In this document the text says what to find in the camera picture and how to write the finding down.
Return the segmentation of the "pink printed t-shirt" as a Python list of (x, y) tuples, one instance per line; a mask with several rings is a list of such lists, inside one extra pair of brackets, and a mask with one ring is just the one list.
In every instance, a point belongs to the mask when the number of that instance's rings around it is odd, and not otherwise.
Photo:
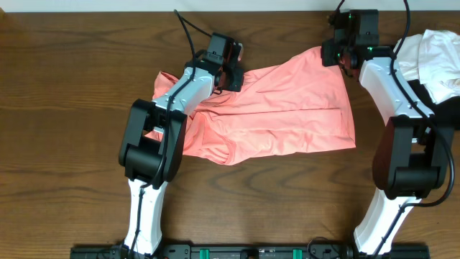
[(349, 97), (336, 66), (313, 47), (247, 71), (239, 92), (214, 94), (189, 115), (183, 153), (220, 165), (249, 158), (354, 148)]

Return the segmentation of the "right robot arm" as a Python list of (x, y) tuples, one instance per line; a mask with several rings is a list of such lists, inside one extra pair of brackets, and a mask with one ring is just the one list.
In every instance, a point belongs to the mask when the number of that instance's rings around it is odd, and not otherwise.
[(418, 98), (400, 72), (397, 51), (380, 44), (378, 22), (376, 9), (336, 9), (328, 18), (333, 37), (321, 46), (323, 66), (337, 66), (357, 78), (385, 123), (372, 161), (376, 191), (341, 257), (429, 258), (425, 245), (392, 240), (411, 209), (435, 207), (449, 197), (455, 125)]

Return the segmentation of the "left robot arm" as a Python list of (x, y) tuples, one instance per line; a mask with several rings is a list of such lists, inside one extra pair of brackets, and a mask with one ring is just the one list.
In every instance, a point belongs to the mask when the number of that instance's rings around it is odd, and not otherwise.
[(119, 151), (132, 196), (125, 258), (151, 258), (160, 246), (165, 192), (181, 164), (188, 115), (213, 94), (241, 90), (243, 49), (235, 39), (213, 33), (207, 49), (192, 52), (171, 89), (132, 104)]

